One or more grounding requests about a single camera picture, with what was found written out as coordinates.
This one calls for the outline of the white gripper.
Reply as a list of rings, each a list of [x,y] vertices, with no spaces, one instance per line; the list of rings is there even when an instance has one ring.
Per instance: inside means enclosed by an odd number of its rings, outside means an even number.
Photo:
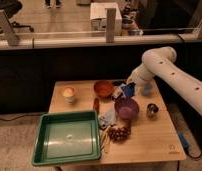
[[[141,89],[143,88],[143,84],[139,84],[133,80],[133,77],[130,75],[126,81],[127,85],[132,84],[134,86],[134,96],[140,94]]]

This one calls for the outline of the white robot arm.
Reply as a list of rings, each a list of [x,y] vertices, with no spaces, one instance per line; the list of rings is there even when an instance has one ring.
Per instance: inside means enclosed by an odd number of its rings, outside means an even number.
[[[170,46],[154,48],[142,54],[142,62],[127,79],[144,86],[155,76],[165,81],[202,116],[202,82],[174,65],[177,53]]]

